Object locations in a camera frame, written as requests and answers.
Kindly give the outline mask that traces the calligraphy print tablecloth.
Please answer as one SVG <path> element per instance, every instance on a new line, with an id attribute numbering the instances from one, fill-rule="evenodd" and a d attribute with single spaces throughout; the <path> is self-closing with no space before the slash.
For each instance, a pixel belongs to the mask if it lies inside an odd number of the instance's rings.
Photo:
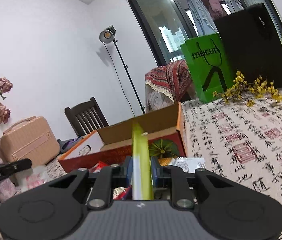
<path id="1" fill-rule="evenodd" d="M 181 103 L 186 173 L 132 199 L 122 163 L 78 168 L 0 204 L 0 239 L 282 239 L 282 103 Z"/>

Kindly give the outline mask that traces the chair with patterned red blanket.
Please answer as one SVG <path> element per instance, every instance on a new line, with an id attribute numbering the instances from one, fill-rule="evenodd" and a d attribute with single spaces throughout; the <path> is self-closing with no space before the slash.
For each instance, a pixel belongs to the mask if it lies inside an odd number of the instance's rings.
<path id="1" fill-rule="evenodd" d="M 196 98 L 186 61 L 182 59 L 170 62 L 146 73 L 145 98 L 147 113 Z"/>

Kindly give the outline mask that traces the green mucun paper bag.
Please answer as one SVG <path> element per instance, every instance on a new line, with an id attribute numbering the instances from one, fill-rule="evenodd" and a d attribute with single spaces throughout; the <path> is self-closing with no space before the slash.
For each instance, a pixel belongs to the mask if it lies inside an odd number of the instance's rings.
<path id="1" fill-rule="evenodd" d="M 219 34 L 186 40 L 181 50 L 201 102 L 211 102 L 216 99 L 213 93 L 220 94 L 232 87 L 234 73 Z"/>

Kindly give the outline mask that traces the white snack packet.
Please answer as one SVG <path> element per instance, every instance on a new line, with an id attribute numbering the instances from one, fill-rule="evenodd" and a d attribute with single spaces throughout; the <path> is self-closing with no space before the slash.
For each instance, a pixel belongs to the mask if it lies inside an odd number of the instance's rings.
<path id="1" fill-rule="evenodd" d="M 179 157 L 172 159 L 169 165 L 180 167 L 186 173 L 195 173 L 195 170 L 198 168 L 206 168 L 206 162 L 204 158 Z"/>

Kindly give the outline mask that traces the black framed balcony door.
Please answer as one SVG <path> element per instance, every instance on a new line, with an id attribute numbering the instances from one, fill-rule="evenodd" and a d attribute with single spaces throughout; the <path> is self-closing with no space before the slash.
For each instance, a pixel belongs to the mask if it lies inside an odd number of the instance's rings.
<path id="1" fill-rule="evenodd" d="M 282 20 L 271 0 L 127 0 L 158 66 L 184 58 L 185 40 L 205 35 L 204 20 L 215 20 L 262 3 L 282 36 Z"/>

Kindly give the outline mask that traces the yellow dried flower branch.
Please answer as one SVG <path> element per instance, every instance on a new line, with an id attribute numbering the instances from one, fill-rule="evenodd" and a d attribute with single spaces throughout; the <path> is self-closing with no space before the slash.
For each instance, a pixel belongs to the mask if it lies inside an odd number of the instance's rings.
<path id="1" fill-rule="evenodd" d="M 274 86 L 274 82 L 268 82 L 261 75 L 253 82 L 248 82 L 242 72 L 237 71 L 233 80 L 234 85 L 225 92 L 213 92 L 213 97 L 221 99 L 224 104 L 244 103 L 247 107 L 255 105 L 255 100 L 269 96 L 274 103 L 282 102 L 282 94 Z"/>

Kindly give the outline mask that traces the hanging pink garment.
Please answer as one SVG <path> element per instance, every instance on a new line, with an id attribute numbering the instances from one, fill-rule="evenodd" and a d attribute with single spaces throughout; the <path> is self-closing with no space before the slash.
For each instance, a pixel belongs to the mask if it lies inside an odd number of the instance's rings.
<path id="1" fill-rule="evenodd" d="M 227 16 L 227 12 L 221 5 L 221 0 L 207 0 L 208 11 L 213 20 Z"/>

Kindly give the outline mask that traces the pink small suitcase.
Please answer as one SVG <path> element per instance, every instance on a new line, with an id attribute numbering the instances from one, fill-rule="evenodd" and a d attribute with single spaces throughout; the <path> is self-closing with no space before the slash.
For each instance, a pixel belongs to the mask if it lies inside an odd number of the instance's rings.
<path id="1" fill-rule="evenodd" d="M 30 159 L 32 166 L 46 165 L 60 152 L 60 146 L 47 120 L 32 116 L 3 132 L 0 138 L 3 159 L 9 163 Z"/>

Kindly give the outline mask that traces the dark wooden chair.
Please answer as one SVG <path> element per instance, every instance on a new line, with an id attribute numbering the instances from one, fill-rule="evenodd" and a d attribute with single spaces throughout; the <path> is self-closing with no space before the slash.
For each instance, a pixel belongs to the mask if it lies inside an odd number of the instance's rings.
<path id="1" fill-rule="evenodd" d="M 65 108 L 65 115 L 78 137 L 109 126 L 95 97 L 72 108 Z"/>

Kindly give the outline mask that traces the purple grey pouch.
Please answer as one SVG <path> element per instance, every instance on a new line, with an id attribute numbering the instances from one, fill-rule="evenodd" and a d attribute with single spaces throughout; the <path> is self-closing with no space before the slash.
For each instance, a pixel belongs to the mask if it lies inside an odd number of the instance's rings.
<path id="1" fill-rule="evenodd" d="M 57 142 L 60 146 L 60 154 L 66 153 L 68 150 L 70 150 L 72 147 L 78 144 L 82 139 L 83 137 L 78 137 L 78 138 L 68 139 L 68 140 L 57 139 Z"/>

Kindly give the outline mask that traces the black paper bag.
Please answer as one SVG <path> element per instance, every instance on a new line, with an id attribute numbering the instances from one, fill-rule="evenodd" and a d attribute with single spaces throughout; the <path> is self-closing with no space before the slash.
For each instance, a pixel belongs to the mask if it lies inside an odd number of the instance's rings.
<path id="1" fill-rule="evenodd" d="M 214 21 L 232 69 L 252 83 L 258 77 L 282 88 L 282 42 L 264 4 Z"/>

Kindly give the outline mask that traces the green white protein bar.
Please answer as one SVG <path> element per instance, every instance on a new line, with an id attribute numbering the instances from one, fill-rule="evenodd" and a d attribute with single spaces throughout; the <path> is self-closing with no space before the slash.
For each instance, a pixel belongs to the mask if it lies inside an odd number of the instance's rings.
<path id="1" fill-rule="evenodd" d="M 138 123 L 132 126 L 132 199 L 153 200 L 148 134 Z"/>

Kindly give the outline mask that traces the red orange cardboard box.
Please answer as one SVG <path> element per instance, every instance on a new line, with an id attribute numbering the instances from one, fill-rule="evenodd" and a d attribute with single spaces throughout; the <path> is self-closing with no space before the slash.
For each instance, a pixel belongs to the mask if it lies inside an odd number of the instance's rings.
<path id="1" fill-rule="evenodd" d="M 98 162 L 120 164 L 138 150 L 157 158 L 186 157 L 181 103 L 97 129 L 80 140 L 58 161 L 65 172 L 92 168 Z"/>

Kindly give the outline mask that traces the studio light on stand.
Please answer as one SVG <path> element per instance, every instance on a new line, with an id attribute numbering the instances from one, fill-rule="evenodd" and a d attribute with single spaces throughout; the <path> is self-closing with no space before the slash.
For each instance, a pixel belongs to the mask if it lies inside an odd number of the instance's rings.
<path id="1" fill-rule="evenodd" d="M 123 96 L 124 96 L 125 100 L 127 101 L 128 105 L 130 107 L 132 115 L 135 117 L 136 114 L 135 114 L 135 112 L 133 110 L 133 107 L 132 107 L 132 104 L 131 104 L 131 102 L 130 102 L 130 100 L 129 100 L 129 98 L 128 98 L 125 90 L 124 90 L 123 83 L 122 83 L 122 81 L 120 79 L 120 76 L 119 76 L 119 73 L 118 73 L 118 70 L 117 70 L 117 67 L 116 67 L 116 63 L 115 63 L 115 61 L 113 59 L 113 56 L 112 56 L 112 54 L 111 54 L 111 52 L 110 52 L 110 50 L 108 48 L 109 44 L 113 44 L 114 45 L 115 51 L 117 52 L 117 54 L 119 56 L 119 59 L 121 61 L 121 64 L 123 65 L 124 71 L 125 71 L 125 73 L 127 75 L 127 78 L 128 78 L 128 80 L 130 82 L 130 85 L 131 85 L 132 90 L 134 92 L 134 95 L 135 95 L 135 97 L 137 99 L 137 102 L 139 104 L 139 107 L 140 107 L 140 110 L 141 110 L 142 114 L 145 114 L 145 107 L 143 106 L 143 104 L 141 102 L 141 99 L 140 99 L 140 97 L 138 95 L 136 87 L 135 87 L 135 85 L 133 83 L 133 80 L 132 80 L 130 74 L 129 74 L 129 67 L 125 63 L 125 61 L 124 61 L 124 59 L 122 57 L 122 54 L 121 54 L 121 52 L 119 50 L 118 40 L 116 39 L 116 33 L 117 33 L 117 30 L 115 29 L 115 27 L 113 25 L 110 25 L 110 26 L 108 26 L 107 28 L 105 28 L 104 30 L 102 30 L 100 32 L 100 34 L 99 34 L 99 41 L 103 44 L 103 46 L 104 46 L 104 48 L 105 48 L 105 50 L 106 50 L 106 52 L 108 54 L 108 57 L 110 58 L 110 61 L 111 61 L 112 66 L 114 68 L 114 72 L 116 74 L 116 77 L 117 77 L 117 80 L 119 82 L 119 86 L 121 88 Z"/>

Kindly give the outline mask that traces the hanging light blue shirt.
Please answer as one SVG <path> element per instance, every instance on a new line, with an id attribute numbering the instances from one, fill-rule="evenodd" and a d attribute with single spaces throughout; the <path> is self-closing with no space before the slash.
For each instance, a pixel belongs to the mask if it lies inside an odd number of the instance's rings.
<path id="1" fill-rule="evenodd" d="M 201 0 L 187 0 L 198 37 L 217 33 L 216 25 Z"/>

